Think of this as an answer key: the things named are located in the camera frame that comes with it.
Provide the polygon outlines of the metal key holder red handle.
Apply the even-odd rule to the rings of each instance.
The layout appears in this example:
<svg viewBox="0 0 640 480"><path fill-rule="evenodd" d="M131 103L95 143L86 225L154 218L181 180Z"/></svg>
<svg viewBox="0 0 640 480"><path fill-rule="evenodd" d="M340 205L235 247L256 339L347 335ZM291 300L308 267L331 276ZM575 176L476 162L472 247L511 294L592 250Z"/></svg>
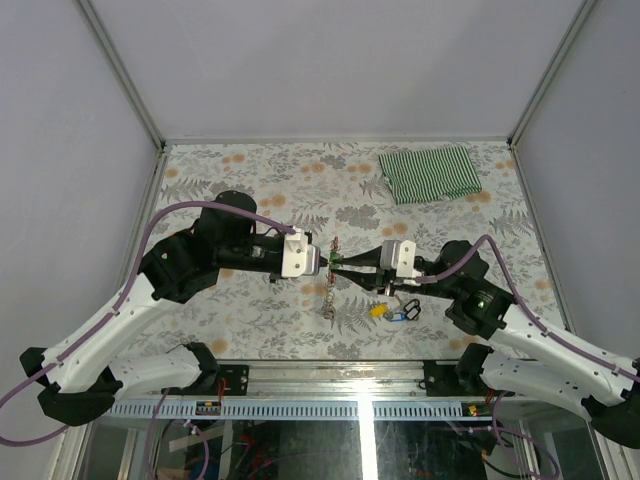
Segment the metal key holder red handle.
<svg viewBox="0 0 640 480"><path fill-rule="evenodd" d="M329 256L331 252L335 252L340 255L339 250L340 250L339 237L335 236L330 244ZM323 305L322 305L322 315L327 320L332 320L335 316L335 308L333 305L334 303L333 289L336 283L336 275L334 270L338 264L330 264L330 265L331 265L331 272L326 274L325 296L324 296Z"/></svg>

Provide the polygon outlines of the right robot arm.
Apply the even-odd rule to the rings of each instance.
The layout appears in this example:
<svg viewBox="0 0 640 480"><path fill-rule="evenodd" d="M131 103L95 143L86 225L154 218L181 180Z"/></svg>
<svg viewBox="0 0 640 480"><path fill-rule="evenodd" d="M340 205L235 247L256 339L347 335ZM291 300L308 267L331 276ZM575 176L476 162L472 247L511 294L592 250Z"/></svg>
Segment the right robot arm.
<svg viewBox="0 0 640 480"><path fill-rule="evenodd" d="M597 347L535 315L510 284L485 277L489 265L475 243L449 241L428 261L411 241L386 241L330 271L381 295L405 291L450 300L446 317L478 337L455 366L451 383L467 394L510 391L569 411L605 438L639 446L639 363Z"/></svg>

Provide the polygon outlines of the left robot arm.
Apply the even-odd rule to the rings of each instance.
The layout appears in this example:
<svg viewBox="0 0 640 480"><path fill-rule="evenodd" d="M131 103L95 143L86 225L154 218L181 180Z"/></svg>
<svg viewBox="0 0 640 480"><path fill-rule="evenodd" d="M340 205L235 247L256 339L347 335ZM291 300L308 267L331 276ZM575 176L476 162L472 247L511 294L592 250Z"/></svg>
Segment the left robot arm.
<svg viewBox="0 0 640 480"><path fill-rule="evenodd" d="M214 286L222 270L263 273L270 280L315 276L327 262L311 234L257 213L256 202L225 191L186 229L141 248L116 295L57 345L20 356L28 377L41 385L43 413L67 426L87 424L116 401L154 391L216 395L222 375L211 350L187 342L140 359L120 353L149 325Z"/></svg>

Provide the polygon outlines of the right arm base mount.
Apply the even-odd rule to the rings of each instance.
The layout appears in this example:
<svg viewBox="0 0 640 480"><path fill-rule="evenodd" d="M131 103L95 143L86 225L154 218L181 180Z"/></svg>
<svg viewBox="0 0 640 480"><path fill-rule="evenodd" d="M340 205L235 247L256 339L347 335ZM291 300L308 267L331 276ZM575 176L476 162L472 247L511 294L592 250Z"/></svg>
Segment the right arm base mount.
<svg viewBox="0 0 640 480"><path fill-rule="evenodd" d="M489 387L480 378L483 363L494 350L483 344L469 344L456 361L424 360L418 387L428 397L485 396Z"/></svg>

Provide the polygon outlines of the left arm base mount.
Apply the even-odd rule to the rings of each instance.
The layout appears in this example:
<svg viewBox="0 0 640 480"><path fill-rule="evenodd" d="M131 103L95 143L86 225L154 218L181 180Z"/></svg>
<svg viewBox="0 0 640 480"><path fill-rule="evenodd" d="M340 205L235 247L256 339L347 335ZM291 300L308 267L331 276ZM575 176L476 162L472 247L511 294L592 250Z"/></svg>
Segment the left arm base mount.
<svg viewBox="0 0 640 480"><path fill-rule="evenodd" d="M223 364L215 374L206 376L186 389L188 395L246 396L250 367L246 364Z"/></svg>

